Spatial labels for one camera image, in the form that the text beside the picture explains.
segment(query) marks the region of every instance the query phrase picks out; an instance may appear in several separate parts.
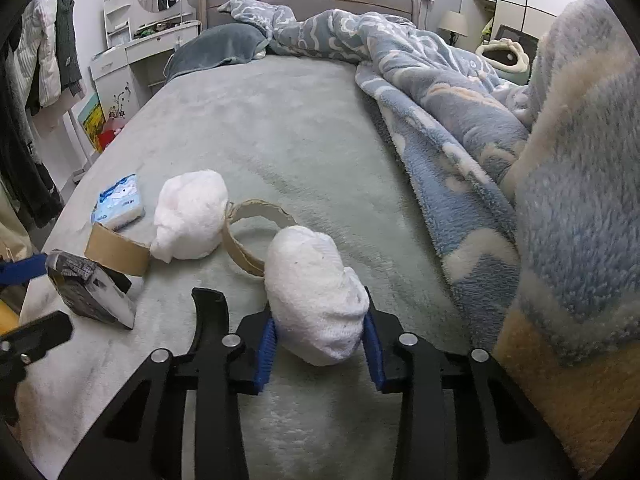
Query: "bed sheet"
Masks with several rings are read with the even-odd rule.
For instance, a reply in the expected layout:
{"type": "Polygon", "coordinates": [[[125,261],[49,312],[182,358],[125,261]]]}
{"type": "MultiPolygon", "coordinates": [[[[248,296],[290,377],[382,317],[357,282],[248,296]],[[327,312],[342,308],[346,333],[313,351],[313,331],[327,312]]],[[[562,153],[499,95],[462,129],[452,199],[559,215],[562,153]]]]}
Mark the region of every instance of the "bed sheet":
{"type": "MultiPolygon", "coordinates": [[[[278,203],[301,224],[331,235],[378,308],[397,314],[406,329],[437,347],[466,351],[468,338],[420,209],[376,129],[384,127],[378,107],[356,86],[354,70],[330,60],[267,56],[176,78],[100,156],[44,250],[82,254],[96,197],[130,173],[138,174],[146,216],[124,234],[150,243],[164,181],[211,168],[223,175],[234,202],[278,203]]],[[[270,225],[244,222],[234,227],[238,239],[264,251],[274,234],[270,225]]],[[[18,391],[20,430],[28,455],[49,480],[152,350],[188,349],[194,286],[226,295],[233,328],[266,302],[262,280],[236,267],[222,248],[201,260],[153,261],[132,332],[73,316],[71,341],[30,367],[18,391]]],[[[53,310],[68,312],[47,278],[34,280],[21,321],[53,310]]],[[[400,400],[375,392],[361,349],[328,368],[279,349],[265,392],[240,399],[250,475],[386,480],[400,400]]],[[[193,424],[192,404],[186,420],[193,424]]],[[[193,478],[192,439],[187,431],[185,480],[193,478]]]]}

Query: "white sock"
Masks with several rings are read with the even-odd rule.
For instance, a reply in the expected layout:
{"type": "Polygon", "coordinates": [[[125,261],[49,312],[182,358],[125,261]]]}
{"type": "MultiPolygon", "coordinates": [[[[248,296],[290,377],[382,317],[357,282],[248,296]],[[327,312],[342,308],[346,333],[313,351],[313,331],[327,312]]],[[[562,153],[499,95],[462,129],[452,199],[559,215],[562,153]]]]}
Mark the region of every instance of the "white sock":
{"type": "Polygon", "coordinates": [[[167,180],[154,216],[152,256],[169,263],[171,258],[196,260],[210,254],[222,241],[227,201],[225,181],[213,170],[167,180]]]}
{"type": "Polygon", "coordinates": [[[362,336],[369,297],[334,241],[306,227],[287,227],[271,241],[264,286],[278,342],[316,366],[348,358],[362,336]]]}

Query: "drawer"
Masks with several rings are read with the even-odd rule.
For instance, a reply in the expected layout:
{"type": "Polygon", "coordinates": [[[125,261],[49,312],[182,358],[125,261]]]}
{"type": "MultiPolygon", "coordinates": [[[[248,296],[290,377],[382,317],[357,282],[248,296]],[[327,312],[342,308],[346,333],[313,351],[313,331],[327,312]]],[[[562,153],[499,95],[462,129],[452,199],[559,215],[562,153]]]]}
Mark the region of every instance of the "drawer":
{"type": "Polygon", "coordinates": [[[127,52],[124,47],[120,46],[104,54],[100,54],[100,56],[92,60],[89,67],[91,67],[91,77],[95,81],[103,75],[114,72],[126,65],[127,52]]]}
{"type": "Polygon", "coordinates": [[[145,57],[153,56],[160,52],[173,50],[177,44],[185,44],[198,35],[198,24],[190,27],[176,27],[147,36],[144,40],[136,40],[127,47],[127,59],[129,63],[135,63],[145,57]]]}

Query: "cabinet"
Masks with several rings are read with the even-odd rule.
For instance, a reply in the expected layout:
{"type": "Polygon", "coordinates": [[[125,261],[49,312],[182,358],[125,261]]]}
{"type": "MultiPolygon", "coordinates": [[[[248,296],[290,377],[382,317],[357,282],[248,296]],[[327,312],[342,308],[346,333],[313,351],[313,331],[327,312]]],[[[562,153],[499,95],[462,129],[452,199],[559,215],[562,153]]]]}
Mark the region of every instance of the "cabinet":
{"type": "Polygon", "coordinates": [[[110,48],[92,60],[90,69],[105,118],[129,121],[162,86],[162,71],[175,49],[200,33],[200,22],[110,48]]]}

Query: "gray pillow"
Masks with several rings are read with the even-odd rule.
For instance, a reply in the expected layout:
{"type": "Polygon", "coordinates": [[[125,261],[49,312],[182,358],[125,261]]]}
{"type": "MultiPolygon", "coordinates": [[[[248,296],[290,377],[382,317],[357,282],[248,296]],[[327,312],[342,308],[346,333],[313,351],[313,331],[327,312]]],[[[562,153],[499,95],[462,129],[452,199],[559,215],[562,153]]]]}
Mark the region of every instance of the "gray pillow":
{"type": "Polygon", "coordinates": [[[269,43],[253,25],[228,23],[203,31],[185,43],[164,67],[166,81],[197,70],[207,70],[223,64],[250,62],[269,43]]]}

